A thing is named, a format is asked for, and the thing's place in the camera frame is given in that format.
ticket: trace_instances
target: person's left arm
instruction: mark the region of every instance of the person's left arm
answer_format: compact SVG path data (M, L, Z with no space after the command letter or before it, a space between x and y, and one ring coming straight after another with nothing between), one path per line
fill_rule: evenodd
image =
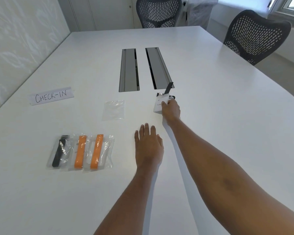
M135 132L137 171L94 235L142 234L147 199L153 175L161 163L164 149L156 128L141 125Z

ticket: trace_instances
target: black mesh chair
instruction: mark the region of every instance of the black mesh chair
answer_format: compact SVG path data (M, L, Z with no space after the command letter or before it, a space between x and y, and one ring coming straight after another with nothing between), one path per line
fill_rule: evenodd
M232 21L224 44L252 65L276 51L290 34L288 21L268 20L252 10L239 13Z
M137 0L136 10L143 28L174 27L182 0Z

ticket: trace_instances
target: leaf pattern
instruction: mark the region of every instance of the leaf pattern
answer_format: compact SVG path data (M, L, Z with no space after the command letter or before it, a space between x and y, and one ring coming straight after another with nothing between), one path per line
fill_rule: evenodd
M0 106L69 33L57 0L0 0Z

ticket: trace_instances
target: chair backrest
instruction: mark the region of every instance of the chair backrest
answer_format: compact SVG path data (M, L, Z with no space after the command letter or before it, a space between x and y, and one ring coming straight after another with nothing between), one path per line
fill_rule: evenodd
M224 44L252 65L276 51L290 34L288 21L273 21L252 10L239 13L232 21Z
M174 27L182 0L137 0L136 10L143 28Z

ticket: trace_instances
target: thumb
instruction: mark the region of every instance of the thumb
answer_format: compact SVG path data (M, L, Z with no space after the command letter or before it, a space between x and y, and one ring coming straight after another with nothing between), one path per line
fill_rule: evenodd
M162 108L164 108L167 106L167 104L165 102L161 102L161 106L162 106Z

